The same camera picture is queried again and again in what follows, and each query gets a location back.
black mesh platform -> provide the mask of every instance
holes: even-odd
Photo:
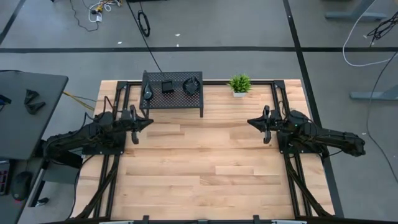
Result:
[[[182,90],[182,83],[191,78],[196,77],[201,86],[199,92],[192,96],[187,95]],[[162,93],[162,81],[173,80],[174,92]],[[141,110],[149,109],[172,109],[172,108],[201,108],[203,109],[203,78],[202,72],[144,72],[142,76],[141,89],[149,82],[152,88],[153,97],[149,101],[141,99],[139,108]]]

white pot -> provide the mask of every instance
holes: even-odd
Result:
[[[244,97],[244,96],[246,96],[246,93],[235,93],[235,92],[234,92],[234,97],[235,97],[235,98],[242,98],[242,97]]]

wooden tabletop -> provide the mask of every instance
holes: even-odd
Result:
[[[95,114],[102,112],[104,96],[113,102],[116,83],[102,81]],[[285,80],[285,85],[290,109],[309,116],[301,81]],[[136,108],[140,90],[139,86],[131,88],[129,104]],[[284,159],[275,136],[263,144],[264,133],[246,122],[259,117],[264,105],[273,109],[269,86],[253,85],[244,98],[233,98],[226,85],[204,86],[203,91],[203,118],[198,109],[150,110],[155,122],[138,134],[138,145],[133,145],[127,133],[112,220],[142,220],[143,215],[150,215],[151,220],[294,217]],[[301,154],[301,159],[308,189],[326,211],[334,213],[319,156]],[[82,168],[72,216],[79,214],[95,193],[102,161],[103,156],[95,156]],[[296,189],[304,215],[302,196]]]

